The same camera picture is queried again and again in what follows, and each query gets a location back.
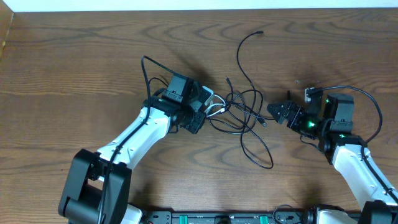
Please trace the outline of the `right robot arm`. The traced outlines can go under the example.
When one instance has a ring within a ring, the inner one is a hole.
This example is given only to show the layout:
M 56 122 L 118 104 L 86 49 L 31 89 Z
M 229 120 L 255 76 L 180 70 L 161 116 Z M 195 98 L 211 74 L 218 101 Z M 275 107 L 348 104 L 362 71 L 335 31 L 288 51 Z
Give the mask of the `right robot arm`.
M 315 146 L 349 185 L 361 214 L 351 218 L 343 209 L 317 205 L 303 214 L 304 223 L 397 223 L 397 193 L 377 167 L 367 143 L 352 134 L 354 99 L 330 93 L 307 96 L 309 107 L 293 101 L 271 103 L 268 112 L 302 138 L 318 140 Z

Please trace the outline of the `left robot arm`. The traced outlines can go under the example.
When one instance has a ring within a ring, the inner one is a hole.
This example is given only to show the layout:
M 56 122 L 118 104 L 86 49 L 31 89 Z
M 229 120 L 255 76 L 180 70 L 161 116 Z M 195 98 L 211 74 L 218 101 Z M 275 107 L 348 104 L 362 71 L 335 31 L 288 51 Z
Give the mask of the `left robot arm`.
M 172 128 L 196 134 L 206 118 L 213 90 L 183 75 L 149 95 L 138 117 L 96 152 L 73 158 L 58 206 L 69 223 L 139 223 L 143 211 L 129 204 L 131 175 L 139 161 Z

